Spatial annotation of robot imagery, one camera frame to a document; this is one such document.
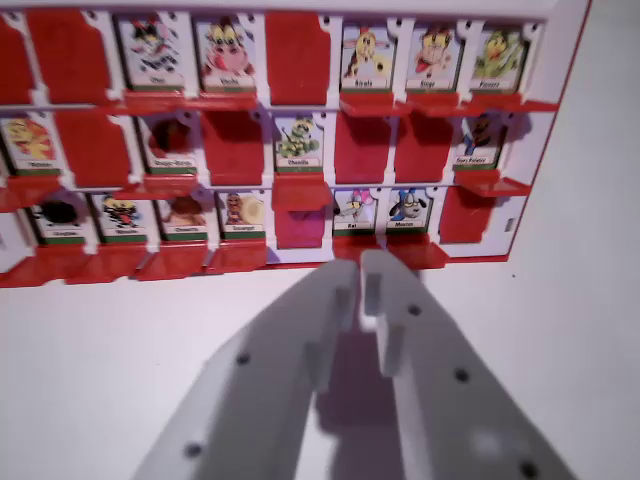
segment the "cartoon dog card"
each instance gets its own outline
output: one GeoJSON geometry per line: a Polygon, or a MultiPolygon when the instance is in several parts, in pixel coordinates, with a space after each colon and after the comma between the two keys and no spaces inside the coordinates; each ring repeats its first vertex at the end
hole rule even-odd
{"type": "Polygon", "coordinates": [[[528,43],[519,30],[486,28],[480,34],[471,90],[512,93],[518,89],[528,43]]]}
{"type": "Polygon", "coordinates": [[[178,34],[155,15],[118,19],[122,52],[133,90],[181,90],[178,34]]]}
{"type": "Polygon", "coordinates": [[[374,233],[378,200],[371,195],[368,188],[338,190],[334,199],[334,235],[374,233]]]}
{"type": "Polygon", "coordinates": [[[254,192],[220,192],[218,208],[224,238],[265,236],[265,206],[254,192]]]}
{"type": "Polygon", "coordinates": [[[1,118],[2,141],[16,175],[58,175],[57,152],[47,128],[28,115],[1,118]]]}
{"type": "Polygon", "coordinates": [[[425,189],[393,189],[390,195],[387,233],[426,232],[432,201],[425,189]]]}
{"type": "Polygon", "coordinates": [[[195,30],[203,89],[255,90],[255,43],[237,17],[197,20],[195,30]]]}
{"type": "Polygon", "coordinates": [[[324,132],[311,115],[275,117],[276,170],[321,172],[324,132]]]}
{"type": "Polygon", "coordinates": [[[499,114],[485,113],[477,118],[463,118],[454,170],[495,168],[506,136],[507,126],[499,114]]]}
{"type": "Polygon", "coordinates": [[[90,196],[102,240],[105,243],[146,242],[146,229],[135,200],[117,200],[110,193],[90,196]]]}
{"type": "Polygon", "coordinates": [[[418,26],[411,36],[407,90],[453,91],[458,83],[463,44],[455,26],[418,26]]]}
{"type": "Polygon", "coordinates": [[[345,25],[342,37],[343,90],[391,88],[395,41],[386,26],[345,25]]]}

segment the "red plastic flap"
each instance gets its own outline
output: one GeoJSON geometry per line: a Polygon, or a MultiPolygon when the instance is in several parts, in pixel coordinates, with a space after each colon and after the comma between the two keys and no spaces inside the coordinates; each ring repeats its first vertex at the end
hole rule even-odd
{"type": "Polygon", "coordinates": [[[400,119],[396,145],[396,182],[439,182],[447,164],[453,126],[443,118],[412,112],[400,119]]]}
{"type": "Polygon", "coordinates": [[[313,12],[268,12],[267,75],[273,105],[325,105],[331,40],[313,12]]]}
{"type": "Polygon", "coordinates": [[[7,187],[0,189],[0,213],[36,205],[59,189],[60,182],[56,176],[9,177],[7,187]]]}
{"type": "Polygon", "coordinates": [[[129,154],[120,126],[92,110],[58,110],[54,118],[78,187],[128,183],[129,154]]]}
{"type": "Polygon", "coordinates": [[[332,202],[322,173],[278,173],[271,206],[287,212],[315,212],[332,202]]]}
{"type": "Polygon", "coordinates": [[[387,250],[411,270],[443,268],[449,261],[449,256],[427,234],[388,235],[387,250]]]}
{"type": "Polygon", "coordinates": [[[202,273],[207,257],[205,242],[172,242],[163,244],[160,251],[149,259],[135,278],[146,282],[152,280],[175,280],[194,273],[202,273]]]}
{"type": "Polygon", "coordinates": [[[111,283],[120,277],[130,277],[147,256],[144,244],[100,245],[98,253],[65,283],[111,283]]]}
{"type": "Polygon", "coordinates": [[[336,258],[351,260],[360,265],[360,257],[366,250],[381,250],[375,235],[340,235],[333,237],[333,254],[336,258]]]}
{"type": "Polygon", "coordinates": [[[336,118],[336,183],[381,183],[389,156],[391,127],[382,118],[336,118]]]}
{"type": "Polygon", "coordinates": [[[480,243],[496,199],[449,187],[440,217],[440,243],[480,243]]]}
{"type": "Polygon", "coordinates": [[[324,235],[325,209],[315,212],[275,213],[278,248],[319,248],[324,235]]]}
{"type": "Polygon", "coordinates": [[[47,245],[38,247],[6,273],[0,274],[0,287],[37,287],[51,280],[67,279],[82,269],[91,257],[82,245],[47,245]]]}
{"type": "Polygon", "coordinates": [[[211,183],[262,184],[264,150],[260,124],[248,112],[203,112],[200,118],[211,183]]]}
{"type": "Polygon", "coordinates": [[[188,195],[198,181],[194,175],[145,175],[142,183],[128,185],[113,194],[118,200],[169,200],[188,195]]]}
{"type": "Polygon", "coordinates": [[[27,10],[27,23],[51,103],[109,102],[111,86],[100,32],[73,8],[27,10]]]}
{"type": "Polygon", "coordinates": [[[252,272],[267,264],[264,238],[227,240],[213,254],[206,273],[252,272]]]}
{"type": "Polygon", "coordinates": [[[497,170],[456,172],[454,182],[481,197],[526,197],[531,187],[509,177],[500,178],[497,170]]]}
{"type": "Polygon", "coordinates": [[[33,75],[29,66],[22,34],[0,18],[0,57],[5,68],[0,75],[0,103],[31,103],[29,90],[33,88],[33,75]]]}
{"type": "Polygon", "coordinates": [[[406,115],[411,106],[396,103],[393,93],[341,93],[340,108],[350,117],[397,117],[406,115]]]}

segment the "cartoon character picture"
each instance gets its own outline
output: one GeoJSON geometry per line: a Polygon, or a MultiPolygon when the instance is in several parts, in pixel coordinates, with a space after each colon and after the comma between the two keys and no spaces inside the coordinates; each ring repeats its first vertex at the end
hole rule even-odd
{"type": "Polygon", "coordinates": [[[389,221],[387,230],[420,229],[427,226],[431,199],[424,189],[391,190],[389,221]]]}
{"type": "Polygon", "coordinates": [[[116,200],[111,195],[106,195],[102,201],[102,211],[108,219],[118,228],[137,228],[140,214],[135,202],[131,200],[116,200]]]}
{"type": "Polygon", "coordinates": [[[462,120],[462,138],[454,169],[495,168],[507,134],[498,114],[462,120]]]}
{"type": "Polygon", "coordinates": [[[407,89],[453,90],[456,86],[462,45],[454,27],[434,25],[413,31],[407,71],[407,89]]]}
{"type": "Polygon", "coordinates": [[[276,117],[276,167],[278,171],[322,171],[323,131],[312,117],[276,117]]]}
{"type": "Polygon", "coordinates": [[[342,88],[390,88],[395,43],[386,27],[347,25],[343,35],[342,88]]]}
{"type": "Polygon", "coordinates": [[[481,34],[471,88],[503,93],[518,88],[527,45],[513,30],[484,30],[481,34]]]}
{"type": "Polygon", "coordinates": [[[264,237],[264,202],[252,192],[220,193],[225,238],[264,237]]]}
{"type": "Polygon", "coordinates": [[[174,90],[180,74],[178,34],[153,15],[119,20],[120,36],[133,89],[174,90]]]}
{"type": "Polygon", "coordinates": [[[255,89],[255,47],[237,19],[196,24],[205,90],[255,89]]]}
{"type": "Polygon", "coordinates": [[[335,235],[372,233],[377,200],[368,189],[335,193],[333,230],[335,235]]]}

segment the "screw hole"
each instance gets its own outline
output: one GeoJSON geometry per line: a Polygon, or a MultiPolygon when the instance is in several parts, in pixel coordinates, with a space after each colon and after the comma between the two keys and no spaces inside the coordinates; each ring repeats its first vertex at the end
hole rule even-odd
{"type": "Polygon", "coordinates": [[[522,462],[520,473],[524,478],[538,478],[538,467],[533,462],[522,462]]]}
{"type": "Polygon", "coordinates": [[[202,445],[199,443],[187,443],[184,447],[184,455],[187,458],[196,458],[202,453],[202,445]]]}
{"type": "Polygon", "coordinates": [[[453,371],[453,376],[456,377],[456,380],[460,383],[467,383],[469,381],[469,372],[464,368],[456,368],[453,371]]]}
{"type": "Polygon", "coordinates": [[[248,353],[241,353],[236,357],[236,363],[238,365],[246,365],[251,360],[251,355],[248,353]]]}

